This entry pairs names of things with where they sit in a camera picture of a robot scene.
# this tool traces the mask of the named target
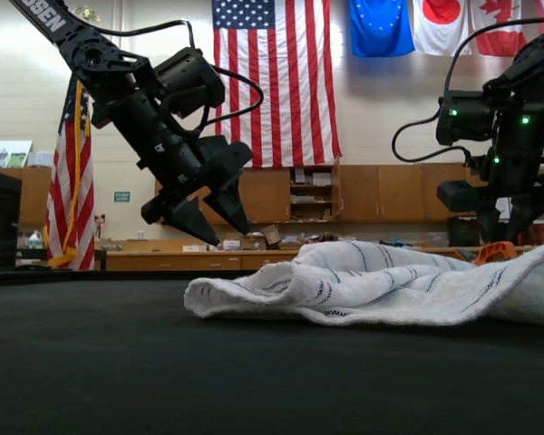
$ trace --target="wall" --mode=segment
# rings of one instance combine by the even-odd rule
[[[166,20],[187,18],[193,25],[196,44],[213,61],[209,0],[67,0],[70,7],[88,4],[102,19],[102,26],[130,30]],[[523,2],[534,15],[531,2]],[[344,164],[397,164],[390,142],[399,126],[428,117],[437,109],[437,98],[450,58],[412,53],[392,59],[359,59],[351,55],[348,1],[333,0],[332,52],[335,77],[337,122],[344,152]],[[528,37],[536,35],[533,27]],[[183,28],[121,40],[121,48],[147,55],[157,64],[186,46]],[[510,64],[510,59],[479,55],[463,57],[457,64],[452,88],[480,89],[481,85]],[[0,0],[0,140],[34,141],[35,150],[53,151],[68,69],[56,50],[8,2]],[[184,121],[195,125],[197,116]],[[439,146],[435,125],[410,130],[400,139],[400,150],[417,157]],[[487,145],[468,144],[474,152]],[[460,153],[449,153],[433,161],[457,161]],[[144,230],[148,238],[180,237],[169,228],[148,226],[140,208],[153,194],[153,177],[135,167],[137,156],[112,126],[93,130],[95,204],[107,215],[106,236],[134,238]],[[131,203],[113,204],[112,193],[129,190]],[[287,230],[307,233],[333,227],[292,226]],[[430,227],[354,227],[363,238],[382,235],[415,239]]]

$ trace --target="blue flag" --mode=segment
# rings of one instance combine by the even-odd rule
[[[415,50],[407,0],[350,0],[353,54],[395,57]]]

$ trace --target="black mat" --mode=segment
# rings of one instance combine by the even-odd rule
[[[186,282],[0,287],[0,433],[544,433],[544,328],[201,321]]]

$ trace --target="striped towel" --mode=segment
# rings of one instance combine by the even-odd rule
[[[196,279],[185,306],[199,317],[296,314],[324,325],[452,325],[483,315],[544,324],[544,246],[475,267],[373,243],[307,245],[251,276]]]

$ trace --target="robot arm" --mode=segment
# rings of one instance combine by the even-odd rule
[[[223,136],[199,137],[209,108],[225,99],[215,67],[200,50],[185,48],[152,68],[149,59],[119,49],[61,0],[9,1],[59,49],[92,96],[92,124],[100,129],[113,122],[138,154],[138,167],[148,168],[163,186],[141,209],[149,224],[163,218],[165,224],[216,245],[218,237],[201,214],[198,199],[188,200],[207,186],[211,193],[204,201],[235,229],[249,231],[238,192],[242,168],[252,158],[249,147],[242,142],[228,145]],[[185,118],[202,107],[198,129],[185,130],[173,118]]]
[[[447,91],[437,141],[491,140],[488,153],[466,166],[487,181],[472,188],[464,181],[443,183],[438,197],[452,211],[475,211],[487,242],[515,241],[518,233],[544,214],[544,34],[523,47],[512,66],[486,82],[482,92]],[[508,225],[499,223],[497,198],[512,197]]]

